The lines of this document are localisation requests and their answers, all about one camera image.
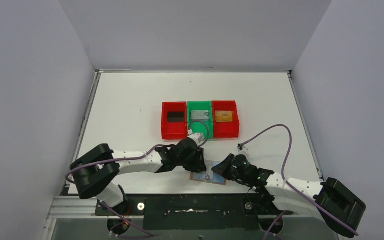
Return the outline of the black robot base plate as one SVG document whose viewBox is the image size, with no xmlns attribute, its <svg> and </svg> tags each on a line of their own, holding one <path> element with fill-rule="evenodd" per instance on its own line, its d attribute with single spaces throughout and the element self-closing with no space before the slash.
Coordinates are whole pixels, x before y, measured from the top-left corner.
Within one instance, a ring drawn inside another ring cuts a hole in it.
<svg viewBox="0 0 384 240">
<path fill-rule="evenodd" d="M 281 213 L 267 195 L 129 194 L 114 210 L 129 220 L 141 220 L 146 231 L 224 230 L 256 231 L 264 218 Z"/>
</svg>

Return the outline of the green plastic bin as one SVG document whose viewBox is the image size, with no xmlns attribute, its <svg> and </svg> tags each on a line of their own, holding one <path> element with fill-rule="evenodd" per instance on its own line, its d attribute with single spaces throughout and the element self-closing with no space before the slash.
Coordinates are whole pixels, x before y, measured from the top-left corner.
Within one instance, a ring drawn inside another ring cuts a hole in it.
<svg viewBox="0 0 384 240">
<path fill-rule="evenodd" d="M 193 122 L 190 119 L 190 113 L 191 111 L 197 111 L 197 110 L 207 110 L 210 112 L 210 120 L 207 121 L 201 121 L 205 123 L 205 125 L 209 129 L 209 134 L 207 133 L 206 127 L 202 123 Z M 193 130 L 194 133 L 203 133 L 205 137 L 208 137 L 209 139 L 212 139 L 214 137 L 214 117 L 213 117 L 213 111 L 212 111 L 212 102 L 211 101 L 188 101 L 187 102 L 187 123 L 189 128 Z"/>
</svg>

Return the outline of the red plastic bin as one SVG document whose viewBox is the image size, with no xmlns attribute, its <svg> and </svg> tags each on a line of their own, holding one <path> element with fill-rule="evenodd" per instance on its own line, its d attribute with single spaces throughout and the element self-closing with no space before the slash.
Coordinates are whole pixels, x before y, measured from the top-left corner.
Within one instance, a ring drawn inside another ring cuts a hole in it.
<svg viewBox="0 0 384 240">
<path fill-rule="evenodd" d="M 184 112 L 184 122 L 168 122 L 168 112 Z M 161 137 L 163 140 L 180 140 L 187 137 L 188 117 L 186 101 L 166 101 L 161 108 Z"/>
<path fill-rule="evenodd" d="M 238 138 L 240 134 L 240 120 L 237 103 L 234 100 L 214 100 L 211 102 L 213 113 L 213 137 L 215 139 Z M 215 111 L 233 111 L 233 122 L 216 122 Z"/>
</svg>

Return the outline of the tan leather card holder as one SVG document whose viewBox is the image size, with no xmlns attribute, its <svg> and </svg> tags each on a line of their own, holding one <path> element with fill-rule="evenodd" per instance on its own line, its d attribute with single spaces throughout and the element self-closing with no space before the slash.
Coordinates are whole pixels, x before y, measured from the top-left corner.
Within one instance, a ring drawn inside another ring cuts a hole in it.
<svg viewBox="0 0 384 240">
<path fill-rule="evenodd" d="M 227 180 L 212 170 L 212 168 L 220 164 L 220 162 L 205 160 L 204 163 L 206 170 L 202 172 L 191 172 L 189 179 L 191 181 L 225 186 L 227 184 Z"/>
</svg>

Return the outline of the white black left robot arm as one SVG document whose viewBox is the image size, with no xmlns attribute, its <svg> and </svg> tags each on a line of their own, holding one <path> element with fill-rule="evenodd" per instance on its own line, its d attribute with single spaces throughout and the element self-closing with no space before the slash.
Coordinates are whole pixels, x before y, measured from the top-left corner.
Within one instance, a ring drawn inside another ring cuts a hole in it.
<svg viewBox="0 0 384 240">
<path fill-rule="evenodd" d="M 130 173 L 166 173 L 177 167 L 188 172 L 206 171 L 201 133 L 193 133 L 177 144 L 157 144 L 144 152 L 114 151 L 102 143 L 70 165 L 66 180 L 76 186 L 82 200 L 97 198 L 113 208 L 127 202 L 126 194 L 113 180 Z"/>
</svg>

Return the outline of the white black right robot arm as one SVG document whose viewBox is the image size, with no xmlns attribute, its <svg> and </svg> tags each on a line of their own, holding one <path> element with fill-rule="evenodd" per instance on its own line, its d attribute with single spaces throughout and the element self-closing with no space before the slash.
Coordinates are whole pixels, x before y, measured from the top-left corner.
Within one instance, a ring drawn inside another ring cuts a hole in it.
<svg viewBox="0 0 384 240">
<path fill-rule="evenodd" d="M 358 235 L 357 229 L 367 209 L 359 197 L 335 178 L 326 181 L 286 178 L 252 165 L 243 154 L 228 155 L 212 171 L 267 197 L 279 211 L 321 220 L 346 238 Z"/>
</svg>

